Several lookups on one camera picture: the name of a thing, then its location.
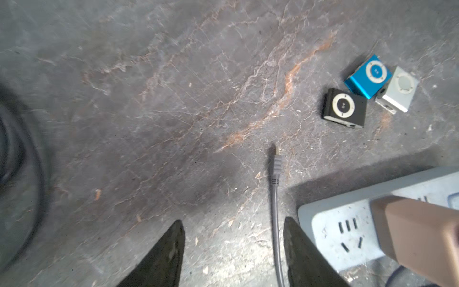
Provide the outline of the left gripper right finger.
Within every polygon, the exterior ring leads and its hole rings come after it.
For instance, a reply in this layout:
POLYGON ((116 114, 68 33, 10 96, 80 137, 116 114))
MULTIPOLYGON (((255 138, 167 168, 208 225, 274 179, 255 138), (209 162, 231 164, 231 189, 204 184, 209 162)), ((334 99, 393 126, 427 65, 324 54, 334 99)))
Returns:
POLYGON ((283 235, 290 286, 348 286, 293 218, 285 218, 283 235))

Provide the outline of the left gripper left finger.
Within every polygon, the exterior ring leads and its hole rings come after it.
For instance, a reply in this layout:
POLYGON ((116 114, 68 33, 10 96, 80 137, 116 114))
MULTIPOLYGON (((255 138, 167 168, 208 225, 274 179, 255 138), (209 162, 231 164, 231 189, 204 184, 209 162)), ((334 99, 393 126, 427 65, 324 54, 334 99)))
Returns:
POLYGON ((177 287, 185 249, 185 230, 176 220, 120 287, 177 287))

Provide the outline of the pink USB charger adapter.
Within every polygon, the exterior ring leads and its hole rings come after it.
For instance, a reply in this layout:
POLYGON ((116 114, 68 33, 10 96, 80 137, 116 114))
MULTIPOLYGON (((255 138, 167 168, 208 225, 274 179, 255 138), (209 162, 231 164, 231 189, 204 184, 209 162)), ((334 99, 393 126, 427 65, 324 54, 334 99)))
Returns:
POLYGON ((370 203, 380 249, 441 287, 459 284, 459 212, 386 196, 370 203))

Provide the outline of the white power strip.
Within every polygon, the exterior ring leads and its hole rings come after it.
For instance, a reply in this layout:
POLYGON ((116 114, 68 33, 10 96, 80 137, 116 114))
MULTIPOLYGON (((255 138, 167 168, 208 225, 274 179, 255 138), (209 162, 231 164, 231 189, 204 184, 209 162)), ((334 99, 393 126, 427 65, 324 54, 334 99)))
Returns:
POLYGON ((435 167, 304 204, 298 209, 299 223, 336 271, 347 270, 383 257, 370 202, 385 196, 458 209, 459 169, 435 167))

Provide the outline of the black mp3 player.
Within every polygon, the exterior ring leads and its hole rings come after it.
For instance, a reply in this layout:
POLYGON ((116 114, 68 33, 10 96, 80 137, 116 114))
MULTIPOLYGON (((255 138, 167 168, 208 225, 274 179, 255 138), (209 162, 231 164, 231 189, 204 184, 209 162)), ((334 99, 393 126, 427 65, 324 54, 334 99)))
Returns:
POLYGON ((337 88, 329 88, 325 94, 322 119, 352 129, 365 125, 368 99, 337 88))

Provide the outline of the silver mp3 player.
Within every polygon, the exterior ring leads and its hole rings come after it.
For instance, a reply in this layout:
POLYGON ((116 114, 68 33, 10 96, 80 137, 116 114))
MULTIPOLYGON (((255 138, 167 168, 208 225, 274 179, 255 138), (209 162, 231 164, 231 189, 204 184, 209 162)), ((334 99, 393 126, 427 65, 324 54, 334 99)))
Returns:
POLYGON ((408 112, 419 84, 412 74, 399 66, 392 69, 392 77, 376 94, 375 102, 392 114, 408 112))

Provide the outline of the blue mp3 player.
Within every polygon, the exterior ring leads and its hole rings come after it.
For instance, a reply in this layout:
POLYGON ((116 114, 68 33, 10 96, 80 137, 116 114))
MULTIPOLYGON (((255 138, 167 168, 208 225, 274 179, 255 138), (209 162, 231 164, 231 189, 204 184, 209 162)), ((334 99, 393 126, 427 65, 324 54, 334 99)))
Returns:
POLYGON ((392 73, 373 55, 349 75, 344 84, 354 94, 370 99, 391 79, 392 73))

